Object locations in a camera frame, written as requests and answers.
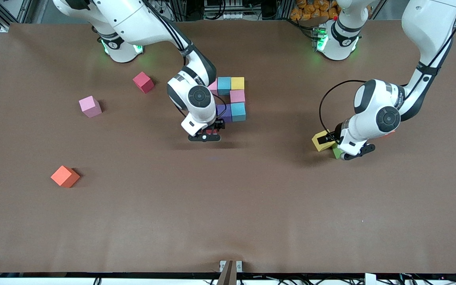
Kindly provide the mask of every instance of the pink cube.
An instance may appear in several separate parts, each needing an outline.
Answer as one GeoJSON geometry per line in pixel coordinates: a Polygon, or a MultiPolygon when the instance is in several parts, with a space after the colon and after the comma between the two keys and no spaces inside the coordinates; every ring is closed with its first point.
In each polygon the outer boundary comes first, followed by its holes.
{"type": "Polygon", "coordinates": [[[231,103],[246,102],[246,96],[244,95],[244,90],[231,90],[230,91],[230,102],[231,103]]]}
{"type": "Polygon", "coordinates": [[[133,78],[134,83],[138,89],[142,90],[143,93],[149,93],[149,91],[154,88],[154,83],[147,74],[140,72],[135,78],[133,78]]]}
{"type": "Polygon", "coordinates": [[[93,96],[84,98],[78,101],[78,103],[80,103],[80,109],[82,109],[82,112],[84,112],[84,114],[89,118],[101,114],[100,104],[93,96]]]}
{"type": "Polygon", "coordinates": [[[210,92],[214,95],[219,95],[217,94],[217,78],[216,80],[214,80],[214,82],[208,86],[208,89],[210,90],[210,92]]]}

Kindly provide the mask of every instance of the light blue cube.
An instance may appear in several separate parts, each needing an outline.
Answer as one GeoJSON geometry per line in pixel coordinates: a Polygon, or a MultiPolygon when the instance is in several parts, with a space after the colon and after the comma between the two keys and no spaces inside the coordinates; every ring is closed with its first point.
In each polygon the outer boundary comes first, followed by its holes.
{"type": "Polygon", "coordinates": [[[232,122],[246,120],[246,104],[243,102],[232,103],[232,122]]]}
{"type": "Polygon", "coordinates": [[[219,96],[229,96],[232,89],[231,77],[218,77],[217,78],[217,94],[219,96]]]}

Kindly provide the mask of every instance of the green led light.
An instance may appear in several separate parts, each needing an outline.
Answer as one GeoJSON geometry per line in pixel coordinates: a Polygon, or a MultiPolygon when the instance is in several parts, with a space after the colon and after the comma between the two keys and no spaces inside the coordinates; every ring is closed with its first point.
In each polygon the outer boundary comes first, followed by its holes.
{"type": "Polygon", "coordinates": [[[105,43],[103,42],[103,40],[101,40],[101,43],[103,44],[103,47],[105,48],[105,53],[108,54],[107,47],[106,47],[105,43]]]}
{"type": "Polygon", "coordinates": [[[355,40],[355,42],[353,43],[353,48],[351,49],[351,51],[353,51],[353,50],[356,49],[356,43],[357,43],[357,41],[358,41],[359,38],[360,38],[359,36],[356,37],[356,40],[355,40]]]}
{"type": "Polygon", "coordinates": [[[141,53],[143,51],[143,47],[142,46],[135,46],[133,45],[133,47],[135,48],[135,52],[136,53],[141,53]]]}
{"type": "Polygon", "coordinates": [[[318,41],[318,50],[323,51],[325,49],[326,42],[328,41],[328,35],[324,35],[321,40],[318,41]]]}

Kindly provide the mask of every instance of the foam block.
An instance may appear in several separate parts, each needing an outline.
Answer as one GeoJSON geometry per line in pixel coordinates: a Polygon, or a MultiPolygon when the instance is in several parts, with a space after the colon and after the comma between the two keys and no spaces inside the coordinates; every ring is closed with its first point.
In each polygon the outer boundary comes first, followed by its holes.
{"type": "Polygon", "coordinates": [[[154,83],[150,77],[143,72],[140,72],[135,78],[133,78],[133,82],[136,84],[138,89],[146,94],[149,93],[152,88],[154,88],[154,83]]]}
{"type": "Polygon", "coordinates": [[[232,103],[232,122],[246,120],[246,104],[243,102],[232,103]]]}
{"type": "Polygon", "coordinates": [[[326,131],[322,131],[320,133],[317,133],[316,135],[314,135],[314,137],[311,139],[313,141],[313,144],[314,146],[316,147],[316,149],[320,152],[320,151],[324,151],[326,150],[327,148],[333,146],[333,144],[335,144],[335,141],[329,141],[329,142],[326,142],[324,144],[320,144],[318,142],[318,137],[322,137],[324,135],[326,135],[327,132],[326,131]]]}
{"type": "Polygon", "coordinates": [[[79,100],[78,103],[80,104],[80,109],[82,112],[84,112],[84,114],[89,118],[101,114],[100,104],[98,101],[96,101],[96,99],[94,99],[93,96],[79,100]]]}
{"type": "Polygon", "coordinates": [[[51,178],[59,186],[71,188],[71,186],[73,186],[73,184],[75,184],[75,182],[80,178],[80,175],[78,175],[71,168],[62,165],[54,174],[52,174],[51,178]]]}
{"type": "Polygon", "coordinates": [[[214,82],[208,86],[208,89],[210,90],[210,92],[214,95],[219,95],[217,94],[217,79],[214,80],[214,82]]]}
{"type": "Polygon", "coordinates": [[[230,91],[230,102],[231,103],[246,102],[246,95],[244,94],[244,90],[231,90],[230,91]]]}
{"type": "Polygon", "coordinates": [[[244,90],[243,77],[232,77],[232,90],[244,90]]]}
{"type": "MultiPolygon", "coordinates": [[[[224,110],[224,104],[220,104],[216,106],[217,108],[217,115],[221,114],[224,110]]],[[[226,104],[226,112],[223,113],[219,119],[224,119],[225,123],[231,123],[232,122],[232,105],[231,104],[226,104]]]]}
{"type": "Polygon", "coordinates": [[[218,77],[217,78],[217,95],[228,96],[232,89],[232,78],[231,77],[218,77]]]}
{"type": "Polygon", "coordinates": [[[343,153],[343,151],[337,148],[337,144],[333,144],[332,150],[333,155],[335,155],[335,159],[340,159],[340,155],[343,153]]]}

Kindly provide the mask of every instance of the purple cube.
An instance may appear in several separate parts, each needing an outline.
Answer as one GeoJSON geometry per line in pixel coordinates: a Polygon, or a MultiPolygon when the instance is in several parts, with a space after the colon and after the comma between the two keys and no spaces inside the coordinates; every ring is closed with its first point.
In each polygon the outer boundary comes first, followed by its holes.
{"type": "MultiPolygon", "coordinates": [[[[217,115],[221,114],[224,110],[224,104],[216,105],[217,115]]],[[[219,117],[219,119],[224,119],[225,123],[230,123],[232,121],[232,106],[230,104],[226,104],[226,112],[219,117]]]]}
{"type": "Polygon", "coordinates": [[[100,104],[93,96],[84,98],[78,101],[78,103],[80,103],[80,109],[82,109],[82,112],[84,112],[84,114],[89,118],[101,114],[100,104]]]}

